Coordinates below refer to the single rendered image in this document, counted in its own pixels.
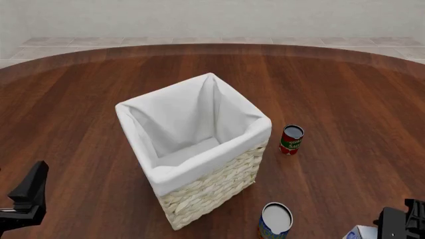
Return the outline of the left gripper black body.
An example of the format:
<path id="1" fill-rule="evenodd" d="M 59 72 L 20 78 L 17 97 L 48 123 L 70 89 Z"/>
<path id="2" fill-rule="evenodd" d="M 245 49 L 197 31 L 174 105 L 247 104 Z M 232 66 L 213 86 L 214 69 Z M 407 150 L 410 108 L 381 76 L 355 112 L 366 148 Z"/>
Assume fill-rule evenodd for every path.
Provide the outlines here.
<path id="1" fill-rule="evenodd" d="M 38 226 L 43 221 L 46 209 L 43 206 L 32 206 L 26 209 L 0 209 L 0 228 L 23 228 Z"/>

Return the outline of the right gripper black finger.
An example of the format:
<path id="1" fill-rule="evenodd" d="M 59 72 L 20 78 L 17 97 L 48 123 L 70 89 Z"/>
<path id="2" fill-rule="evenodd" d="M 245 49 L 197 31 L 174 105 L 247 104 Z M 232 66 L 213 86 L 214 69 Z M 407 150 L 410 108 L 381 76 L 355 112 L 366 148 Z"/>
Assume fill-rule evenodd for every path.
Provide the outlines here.
<path id="1" fill-rule="evenodd" d="M 408 207 L 406 213 L 406 229 L 409 232 L 425 232 L 425 202 L 416 199 L 405 199 Z"/>

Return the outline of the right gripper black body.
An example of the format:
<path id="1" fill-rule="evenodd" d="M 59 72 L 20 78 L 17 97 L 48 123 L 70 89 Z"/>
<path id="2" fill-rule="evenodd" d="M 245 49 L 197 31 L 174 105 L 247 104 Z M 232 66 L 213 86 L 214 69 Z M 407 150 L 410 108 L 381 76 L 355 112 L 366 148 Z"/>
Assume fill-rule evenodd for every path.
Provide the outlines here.
<path id="1" fill-rule="evenodd" d="M 373 223 L 378 226 L 377 239 L 410 239 L 406 229 L 408 210 L 384 207 Z"/>

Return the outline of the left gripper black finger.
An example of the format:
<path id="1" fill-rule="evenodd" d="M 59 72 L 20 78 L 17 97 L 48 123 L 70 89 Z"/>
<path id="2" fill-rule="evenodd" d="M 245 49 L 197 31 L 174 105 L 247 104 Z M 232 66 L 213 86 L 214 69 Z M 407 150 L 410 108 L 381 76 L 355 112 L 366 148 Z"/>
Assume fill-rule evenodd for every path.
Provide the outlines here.
<path id="1" fill-rule="evenodd" d="M 46 208 L 45 187 L 49 167 L 44 161 L 37 161 L 22 182 L 7 196 L 13 200 L 13 208 Z"/>

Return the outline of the white and blue food box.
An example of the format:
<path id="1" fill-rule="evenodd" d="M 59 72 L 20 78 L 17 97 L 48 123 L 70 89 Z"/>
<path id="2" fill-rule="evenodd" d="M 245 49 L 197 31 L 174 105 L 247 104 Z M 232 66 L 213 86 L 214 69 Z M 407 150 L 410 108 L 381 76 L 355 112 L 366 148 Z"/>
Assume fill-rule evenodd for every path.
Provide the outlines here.
<path id="1" fill-rule="evenodd" d="M 356 225 L 342 239 L 377 239 L 377 234 L 377 227 Z"/>

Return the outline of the white wicker basket, cloth liner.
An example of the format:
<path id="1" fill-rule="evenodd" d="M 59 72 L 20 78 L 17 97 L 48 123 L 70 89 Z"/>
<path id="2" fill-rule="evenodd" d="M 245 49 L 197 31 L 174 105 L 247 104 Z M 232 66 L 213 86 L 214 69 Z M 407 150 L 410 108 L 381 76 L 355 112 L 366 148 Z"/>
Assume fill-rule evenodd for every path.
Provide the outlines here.
<path id="1" fill-rule="evenodd" d="M 115 106 L 120 125 L 174 230 L 255 181 L 272 122 L 213 73 Z"/>

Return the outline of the blue printed food can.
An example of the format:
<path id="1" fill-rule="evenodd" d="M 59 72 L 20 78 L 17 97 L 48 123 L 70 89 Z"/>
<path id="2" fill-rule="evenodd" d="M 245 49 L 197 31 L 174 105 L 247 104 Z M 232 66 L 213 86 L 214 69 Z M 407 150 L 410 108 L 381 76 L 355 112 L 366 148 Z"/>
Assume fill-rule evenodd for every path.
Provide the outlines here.
<path id="1" fill-rule="evenodd" d="M 293 214 L 280 202 L 269 202 L 258 223 L 259 239 L 286 239 L 294 222 Z"/>

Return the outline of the red tomato sauce can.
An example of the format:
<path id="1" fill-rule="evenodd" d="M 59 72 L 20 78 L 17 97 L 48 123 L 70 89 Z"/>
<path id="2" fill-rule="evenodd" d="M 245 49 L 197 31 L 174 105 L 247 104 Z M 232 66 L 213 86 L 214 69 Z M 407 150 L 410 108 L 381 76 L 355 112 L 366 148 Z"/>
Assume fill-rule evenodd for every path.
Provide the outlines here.
<path id="1" fill-rule="evenodd" d="M 304 130 L 298 125 L 286 125 L 282 132 L 279 149 L 284 155 L 295 155 L 304 136 Z"/>

